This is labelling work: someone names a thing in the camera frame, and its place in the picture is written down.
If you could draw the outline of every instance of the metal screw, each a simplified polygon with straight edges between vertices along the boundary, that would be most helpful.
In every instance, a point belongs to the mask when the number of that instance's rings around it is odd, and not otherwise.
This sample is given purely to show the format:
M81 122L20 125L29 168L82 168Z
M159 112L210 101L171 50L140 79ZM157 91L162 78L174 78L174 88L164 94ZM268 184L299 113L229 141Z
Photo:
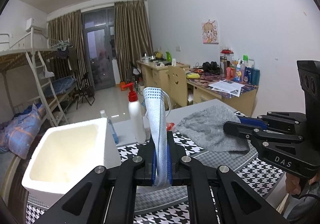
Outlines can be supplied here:
M135 163L140 163L142 161L142 157L137 155L132 158L132 161L134 161Z
M220 172L226 173L229 171L229 167L226 165L222 165L219 167Z
M185 156L181 157L181 160L182 160L183 162L185 162L185 163L189 163L189 162L191 161L191 157L185 155Z
M104 167L103 166L97 166L96 168L94 168L94 171L96 173L102 173L102 172L104 172Z

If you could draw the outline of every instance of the curtain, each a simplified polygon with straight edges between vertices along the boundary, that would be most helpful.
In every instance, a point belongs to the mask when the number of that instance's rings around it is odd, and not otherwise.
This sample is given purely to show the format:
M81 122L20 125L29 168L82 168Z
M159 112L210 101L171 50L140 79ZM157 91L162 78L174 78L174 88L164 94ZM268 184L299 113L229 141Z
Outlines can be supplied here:
M130 62L143 53L152 55L152 42L144 1L115 3L115 41L121 81L126 81Z
M78 54L78 70L76 72L76 79L80 85L81 78L87 71L84 61L84 40L81 11L78 10L71 12L49 21L48 36L50 39L60 41L66 41L69 39L70 44L76 48L76 52ZM68 59L54 57L50 64L56 79L72 74L72 72L69 70Z

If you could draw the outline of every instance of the red lid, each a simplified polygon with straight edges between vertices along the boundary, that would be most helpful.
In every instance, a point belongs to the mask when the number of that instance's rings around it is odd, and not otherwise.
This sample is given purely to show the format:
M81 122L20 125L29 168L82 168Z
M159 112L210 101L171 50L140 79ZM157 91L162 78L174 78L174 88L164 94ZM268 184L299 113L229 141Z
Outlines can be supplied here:
M123 89L129 88L130 92L128 95L129 102L134 102L138 100L137 93L133 90L133 82L128 83L127 85L122 86Z

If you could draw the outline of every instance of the glass door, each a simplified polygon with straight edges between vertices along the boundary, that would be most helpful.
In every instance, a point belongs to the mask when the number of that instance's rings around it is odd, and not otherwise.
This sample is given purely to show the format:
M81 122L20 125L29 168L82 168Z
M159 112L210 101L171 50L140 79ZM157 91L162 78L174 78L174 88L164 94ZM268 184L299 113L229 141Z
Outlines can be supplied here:
M84 44L90 80L95 90L116 85L107 17L105 9L84 14Z

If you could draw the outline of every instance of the canvas on wall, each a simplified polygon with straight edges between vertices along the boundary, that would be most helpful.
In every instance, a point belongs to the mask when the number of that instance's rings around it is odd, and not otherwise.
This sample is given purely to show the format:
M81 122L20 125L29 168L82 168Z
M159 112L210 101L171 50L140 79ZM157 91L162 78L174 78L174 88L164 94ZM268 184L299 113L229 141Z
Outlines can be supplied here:
M202 23L202 42L219 43L217 20Z

